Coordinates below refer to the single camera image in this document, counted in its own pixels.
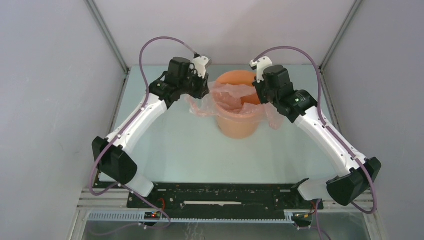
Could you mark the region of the pink plastic trash bag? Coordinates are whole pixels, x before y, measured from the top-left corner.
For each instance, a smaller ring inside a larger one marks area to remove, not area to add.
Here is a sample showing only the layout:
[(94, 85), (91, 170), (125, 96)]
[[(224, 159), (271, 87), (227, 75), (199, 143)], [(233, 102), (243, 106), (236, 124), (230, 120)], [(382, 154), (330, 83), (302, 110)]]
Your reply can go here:
[(256, 102), (258, 95), (255, 87), (246, 84), (231, 85), (217, 81), (209, 83), (209, 94), (203, 99), (185, 97), (189, 112), (196, 117), (222, 117), (237, 124), (256, 124), (267, 122), (269, 127), (278, 130), (284, 117), (270, 104)]

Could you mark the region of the orange trash bin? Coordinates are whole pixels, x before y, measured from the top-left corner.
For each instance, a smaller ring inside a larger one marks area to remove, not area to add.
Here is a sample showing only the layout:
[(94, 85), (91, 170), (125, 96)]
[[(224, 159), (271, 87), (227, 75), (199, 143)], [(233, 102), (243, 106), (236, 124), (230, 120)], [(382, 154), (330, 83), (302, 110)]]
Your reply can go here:
[(224, 73), (212, 84), (212, 105), (221, 132), (233, 139), (244, 139), (257, 130), (265, 118), (253, 81), (256, 74), (247, 70)]

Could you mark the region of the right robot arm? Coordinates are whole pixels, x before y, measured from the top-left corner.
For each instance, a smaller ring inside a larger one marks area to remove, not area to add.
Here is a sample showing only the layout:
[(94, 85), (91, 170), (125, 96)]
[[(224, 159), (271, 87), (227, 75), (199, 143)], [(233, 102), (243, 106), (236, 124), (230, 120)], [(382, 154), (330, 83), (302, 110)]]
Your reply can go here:
[(253, 86), (261, 104), (270, 104), (292, 124), (304, 131), (327, 155), (335, 176), (306, 178), (297, 183), (291, 204), (304, 209), (311, 200), (331, 198), (342, 206), (352, 204), (366, 190), (375, 193), (374, 181), (382, 167), (376, 157), (357, 151), (327, 122), (318, 102), (306, 90), (295, 90), (289, 72), (282, 65), (252, 62), (256, 72)]

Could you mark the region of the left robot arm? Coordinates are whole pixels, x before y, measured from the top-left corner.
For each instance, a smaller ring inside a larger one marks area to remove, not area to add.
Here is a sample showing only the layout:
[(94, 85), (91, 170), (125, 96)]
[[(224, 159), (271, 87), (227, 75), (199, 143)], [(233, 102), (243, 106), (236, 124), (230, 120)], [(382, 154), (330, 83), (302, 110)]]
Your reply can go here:
[(98, 136), (92, 142), (96, 169), (139, 194), (138, 201), (145, 208), (156, 206), (158, 194), (130, 154), (149, 127), (182, 95), (202, 99), (209, 94), (207, 68), (211, 62), (199, 54), (192, 60), (172, 58), (167, 70), (149, 85), (146, 95), (128, 118), (107, 137)]

